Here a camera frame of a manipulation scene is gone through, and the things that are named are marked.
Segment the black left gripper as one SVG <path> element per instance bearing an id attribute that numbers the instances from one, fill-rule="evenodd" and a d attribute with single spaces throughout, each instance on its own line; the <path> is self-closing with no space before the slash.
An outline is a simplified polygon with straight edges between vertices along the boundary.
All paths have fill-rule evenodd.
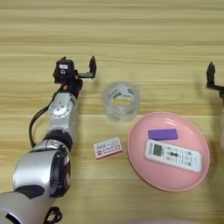
<path id="1" fill-rule="evenodd" d="M 60 60 L 66 60 L 67 57 L 64 56 Z M 89 72 L 88 73 L 79 73 L 77 70 L 68 71 L 62 69 L 60 71 L 60 78 L 62 81 L 61 93 L 69 93 L 75 98 L 78 98 L 79 92 L 82 89 L 83 81 L 82 79 L 93 79 L 96 74 L 96 61 L 95 57 L 92 57 L 89 61 Z"/>

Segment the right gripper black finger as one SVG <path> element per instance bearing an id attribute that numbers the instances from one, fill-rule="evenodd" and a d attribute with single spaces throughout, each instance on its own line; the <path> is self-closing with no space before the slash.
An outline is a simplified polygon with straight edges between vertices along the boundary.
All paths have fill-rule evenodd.
<path id="1" fill-rule="evenodd" d="M 210 62 L 206 70 L 206 87 L 216 91 L 224 91 L 224 87 L 218 86 L 214 83 L 215 66 L 213 62 Z"/>

